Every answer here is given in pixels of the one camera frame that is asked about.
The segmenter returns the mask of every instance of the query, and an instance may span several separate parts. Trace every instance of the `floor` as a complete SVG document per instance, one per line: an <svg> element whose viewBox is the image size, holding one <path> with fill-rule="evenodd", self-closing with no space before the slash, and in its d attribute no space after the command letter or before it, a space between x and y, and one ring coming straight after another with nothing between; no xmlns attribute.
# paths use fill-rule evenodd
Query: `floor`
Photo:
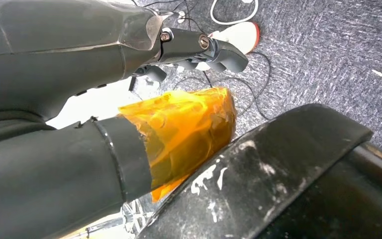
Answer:
<svg viewBox="0 0 382 239"><path fill-rule="evenodd" d="M154 0L136 2L145 5ZM211 0L187 0L187 3L192 9L191 18L205 32L225 28L210 19ZM162 3L152 7L169 10L177 4ZM214 14L219 20L231 21L246 17L252 7L240 0L219 0ZM181 4L179 10L187 12L186 5ZM260 0L258 13L252 21L261 28L261 41L255 51L266 54L272 65L270 82L257 100L266 116L274 118L297 106L322 103L371 128L375 132L373 143L382 148L382 0ZM175 19L168 19L165 26L187 29L188 23L179 24ZM198 30L194 23L191 28ZM250 91L239 81L224 79L238 77L246 80L255 92L267 81L265 60L257 55L248 58L249 67L240 74L207 71L214 85L227 86L233 91L238 111L251 101ZM139 79L135 92L148 99L174 87L182 90L207 87L195 79L178 84L189 77L204 81L200 71L180 72L172 67L164 67L164 70L168 77L159 88ZM111 89L119 92L126 88L125 83L115 83ZM138 100L132 94L124 94L112 103L124 105ZM99 110L96 105L89 112L99 115ZM54 124L62 127L69 121L64 115L72 112L71 108L65 108L61 113L63 123L59 118ZM253 104L238 118L236 135L242 135L264 121ZM150 203L149 195L132 204L134 212L123 207L126 217L140 217L143 213L138 209L152 212L157 207ZM133 238L137 232L134 226L140 224L123 226ZM119 235L119 228L116 230L115 235Z"/></svg>

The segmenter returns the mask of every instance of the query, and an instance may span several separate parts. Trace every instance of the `prosthetic arm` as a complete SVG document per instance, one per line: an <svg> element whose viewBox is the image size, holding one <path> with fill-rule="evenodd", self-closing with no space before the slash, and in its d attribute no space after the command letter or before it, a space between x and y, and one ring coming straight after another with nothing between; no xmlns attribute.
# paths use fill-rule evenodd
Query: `prosthetic arm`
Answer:
<svg viewBox="0 0 382 239"><path fill-rule="evenodd" d="M155 188L123 117L54 130L66 100L159 64L243 71L229 43L174 28L148 8L100 0L0 0L0 238L56 238Z"/></svg>

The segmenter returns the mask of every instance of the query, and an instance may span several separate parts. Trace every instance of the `white shoe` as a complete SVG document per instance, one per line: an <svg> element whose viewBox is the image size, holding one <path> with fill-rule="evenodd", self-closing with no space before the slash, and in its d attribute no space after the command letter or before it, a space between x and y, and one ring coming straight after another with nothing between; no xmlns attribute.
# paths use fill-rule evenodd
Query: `white shoe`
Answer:
<svg viewBox="0 0 382 239"><path fill-rule="evenodd" d="M229 42L242 53L247 54L257 46L260 39L260 29L255 23L246 21L230 26L224 31L215 31L208 37ZM210 67L205 62L200 62L196 69L206 71Z"/></svg>

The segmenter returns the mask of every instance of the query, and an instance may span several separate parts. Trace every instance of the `orange tape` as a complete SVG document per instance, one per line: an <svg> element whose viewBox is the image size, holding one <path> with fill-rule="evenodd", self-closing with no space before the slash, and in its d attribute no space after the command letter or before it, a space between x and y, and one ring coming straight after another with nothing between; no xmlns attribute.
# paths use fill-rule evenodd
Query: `orange tape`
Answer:
<svg viewBox="0 0 382 239"><path fill-rule="evenodd" d="M172 91L119 108L144 137L157 201L182 183L235 132L236 110L226 88Z"/></svg>

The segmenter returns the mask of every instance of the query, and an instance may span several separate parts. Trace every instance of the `screw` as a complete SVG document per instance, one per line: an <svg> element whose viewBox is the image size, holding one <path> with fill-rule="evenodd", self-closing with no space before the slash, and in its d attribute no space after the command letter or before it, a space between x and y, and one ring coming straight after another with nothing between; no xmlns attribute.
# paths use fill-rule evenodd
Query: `screw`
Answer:
<svg viewBox="0 0 382 239"><path fill-rule="evenodd" d="M160 40L161 41L169 41L171 40L171 35L168 32L162 32L160 33Z"/></svg>
<svg viewBox="0 0 382 239"><path fill-rule="evenodd" d="M200 39L198 40L200 47L205 50L208 48L210 41L206 35L200 35Z"/></svg>

